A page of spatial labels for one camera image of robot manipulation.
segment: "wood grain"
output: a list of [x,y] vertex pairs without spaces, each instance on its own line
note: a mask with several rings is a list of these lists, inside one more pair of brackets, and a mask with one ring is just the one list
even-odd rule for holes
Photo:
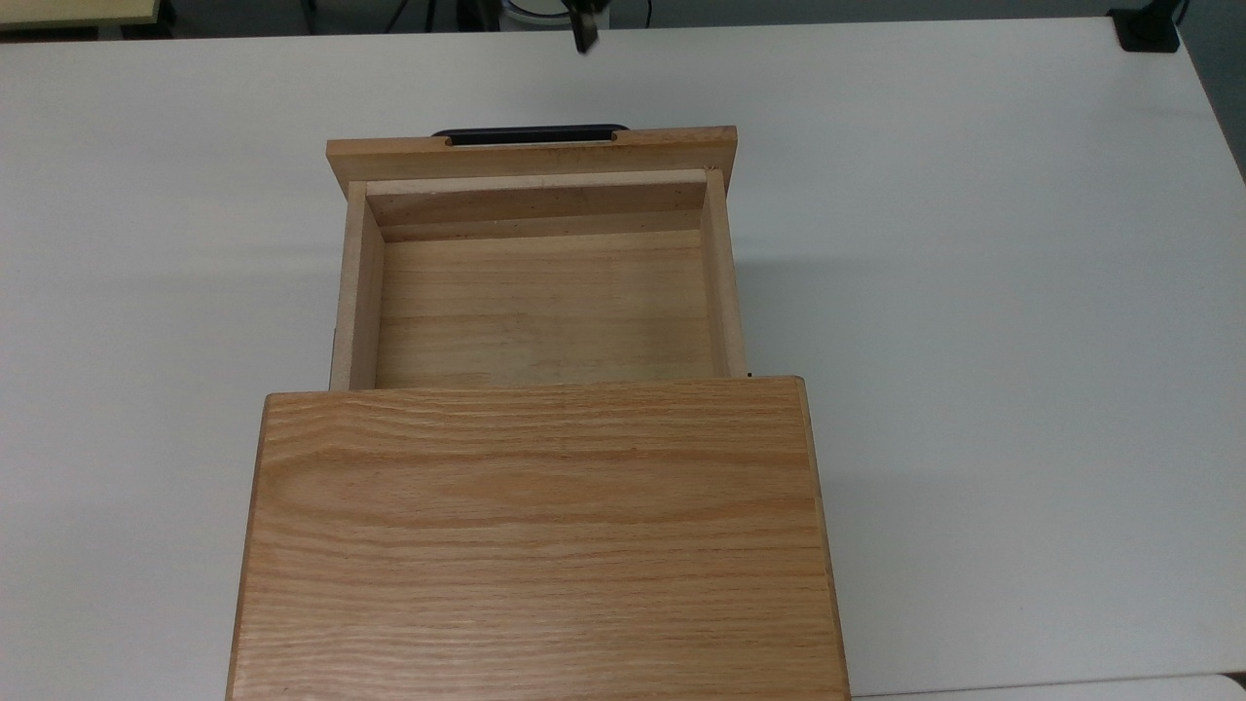
[[351,183],[346,197],[346,238],[341,248],[338,325],[333,337],[329,390],[376,386],[378,334],[385,240],[368,207],[366,186]]
[[614,141],[450,146],[444,137],[329,141],[325,154],[346,192],[351,181],[718,168],[735,161],[734,126],[621,131]]
[[794,379],[278,395],[229,699],[846,699]]
[[714,371],[718,377],[746,377],[749,369],[744,357],[744,325],[735,288],[735,255],[726,220],[726,186],[719,171],[706,173],[700,228]]
[[[430,186],[420,191],[412,187],[396,188],[388,181],[368,183],[368,203],[376,223],[383,228],[410,223],[483,222],[496,219],[525,219],[533,217],[583,217],[592,214],[617,214],[624,212],[669,212],[674,209],[699,209],[705,199],[705,171],[695,171],[699,179],[690,179],[688,171],[678,181],[654,178],[650,182],[593,183],[574,182],[589,176],[577,174],[561,184],[552,184],[545,177],[526,177],[523,183],[497,187],[495,181],[515,178],[460,178],[464,184],[480,188],[442,188]],[[419,181],[400,181],[419,183]],[[436,183],[446,183],[440,179]]]
[[713,377],[698,230],[390,243],[376,387]]
[[156,21],[158,0],[4,0],[0,30]]

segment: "black object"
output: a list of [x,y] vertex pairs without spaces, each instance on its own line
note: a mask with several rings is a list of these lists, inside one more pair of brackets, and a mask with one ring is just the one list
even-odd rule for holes
[[446,136],[451,146],[501,146],[503,143],[554,143],[559,141],[611,141],[623,125],[503,126],[486,128],[447,128],[432,136]]
[[597,15],[606,11],[611,0],[562,0],[571,15],[571,32],[576,35],[576,51],[588,54],[597,44]]
[[1175,54],[1181,39],[1176,35],[1172,12],[1180,4],[1181,0],[1153,0],[1141,10],[1108,10],[1116,25],[1120,47],[1141,54]]
[[156,6],[156,21],[142,25],[121,25],[122,39],[173,39],[173,30],[177,24],[177,10],[172,0],[159,0]]
[[[407,0],[402,0],[397,4],[397,9],[394,10],[394,16],[390,17],[390,22],[385,25],[385,34],[394,30],[394,25],[397,24],[397,19],[402,16],[402,10],[406,9]],[[424,15],[424,34],[432,32],[432,19],[437,16],[437,0],[429,0],[429,11]]]

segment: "oak wood grain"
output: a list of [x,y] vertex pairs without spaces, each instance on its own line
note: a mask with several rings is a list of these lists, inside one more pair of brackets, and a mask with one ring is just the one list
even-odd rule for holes
[[698,230],[390,243],[376,387],[714,377]]
[[277,395],[229,699],[847,697],[799,380]]
[[719,168],[730,182],[734,126],[619,131],[613,141],[450,146],[445,137],[329,141],[341,191],[351,181]]
[[726,186],[719,171],[706,172],[700,229],[714,371],[718,377],[746,377],[749,369],[735,288],[735,255],[731,253],[731,230],[726,219]]
[[351,183],[329,370],[329,390],[333,391],[376,386],[385,240],[366,197],[364,183]]

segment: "black cable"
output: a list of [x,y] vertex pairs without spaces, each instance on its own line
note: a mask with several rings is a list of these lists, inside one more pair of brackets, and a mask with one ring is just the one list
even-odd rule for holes
[[390,17],[390,24],[385,25],[385,34],[389,34],[390,30],[394,29],[394,25],[397,24],[397,19],[402,16],[402,10],[406,9],[406,4],[407,0],[402,0],[401,2],[397,4],[397,10],[394,10],[394,16]]

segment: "drawer handle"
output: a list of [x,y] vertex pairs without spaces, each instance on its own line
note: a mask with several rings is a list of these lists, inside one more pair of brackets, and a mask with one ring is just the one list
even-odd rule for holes
[[562,125],[447,128],[432,136],[447,137],[450,146],[503,146],[563,141],[613,141],[616,131],[627,131],[627,127],[623,125]]

